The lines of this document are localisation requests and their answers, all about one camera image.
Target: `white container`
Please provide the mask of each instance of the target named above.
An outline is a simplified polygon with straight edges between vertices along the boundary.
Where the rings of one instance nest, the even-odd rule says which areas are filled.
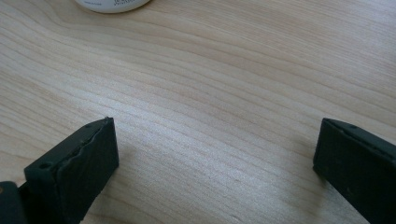
[[[149,0],[76,0],[82,7],[103,13],[117,13],[145,5]]]

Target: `wood grain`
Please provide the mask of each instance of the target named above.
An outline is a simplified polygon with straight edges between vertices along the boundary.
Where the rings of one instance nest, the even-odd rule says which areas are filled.
[[[0,0],[0,179],[109,116],[84,224],[365,223],[312,158],[324,117],[396,143],[395,37],[391,0]]]

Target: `wooden table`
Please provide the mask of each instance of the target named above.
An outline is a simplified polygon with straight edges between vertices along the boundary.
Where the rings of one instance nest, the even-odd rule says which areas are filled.
[[[113,117],[82,223],[365,223],[312,170],[321,119],[396,143],[396,2],[0,0],[0,179]]]

